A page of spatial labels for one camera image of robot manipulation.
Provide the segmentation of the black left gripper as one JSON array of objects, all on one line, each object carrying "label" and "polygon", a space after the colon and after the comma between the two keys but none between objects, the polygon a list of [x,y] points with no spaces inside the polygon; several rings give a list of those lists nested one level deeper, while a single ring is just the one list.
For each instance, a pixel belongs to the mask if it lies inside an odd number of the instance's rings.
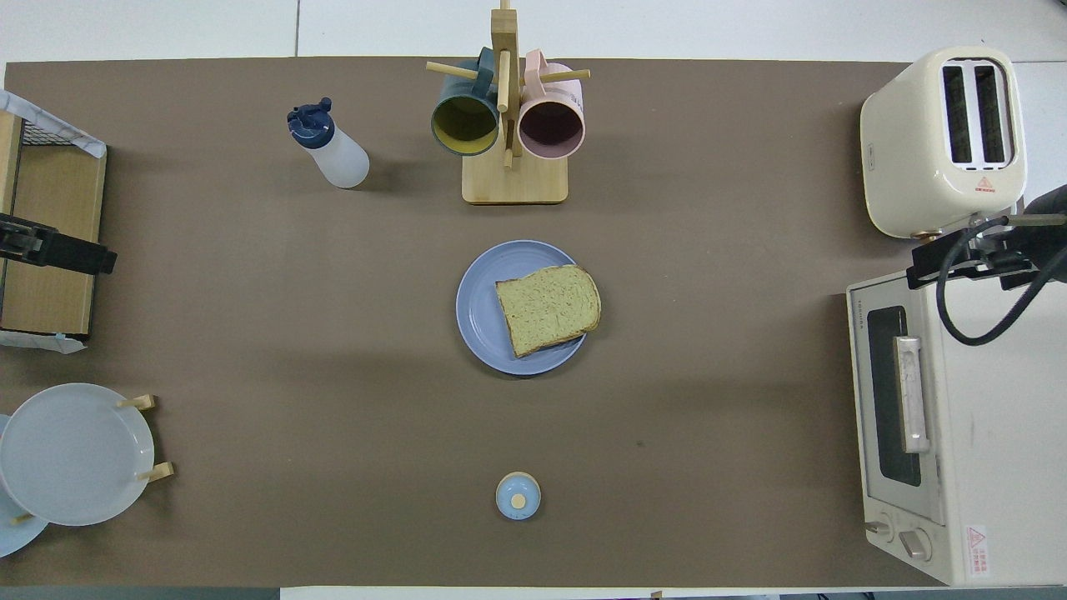
[{"label": "black left gripper", "polygon": [[112,273],[115,253],[96,242],[61,234],[12,215],[1,215],[1,256],[7,260],[49,266],[99,277]]}]

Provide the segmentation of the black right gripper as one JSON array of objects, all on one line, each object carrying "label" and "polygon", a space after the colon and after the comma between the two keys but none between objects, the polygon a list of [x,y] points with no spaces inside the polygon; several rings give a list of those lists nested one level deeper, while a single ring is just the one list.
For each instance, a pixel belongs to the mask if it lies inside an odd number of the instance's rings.
[{"label": "black right gripper", "polygon": [[[1066,243],[1066,231],[1062,225],[1017,224],[1018,215],[1007,217],[1008,232],[992,235],[997,250],[988,255],[990,277],[1008,278],[1002,288],[1018,288],[1034,281],[1037,274],[1049,274],[1052,281],[1066,282],[1066,266],[1064,260],[1053,263]],[[946,280],[951,278],[975,278],[977,268],[984,266],[984,259],[972,254],[970,242],[964,244],[955,256],[949,258],[965,230],[950,232],[937,238],[929,238],[920,243],[911,252],[912,265],[908,267],[908,288],[917,290],[936,283],[942,271]]]}]

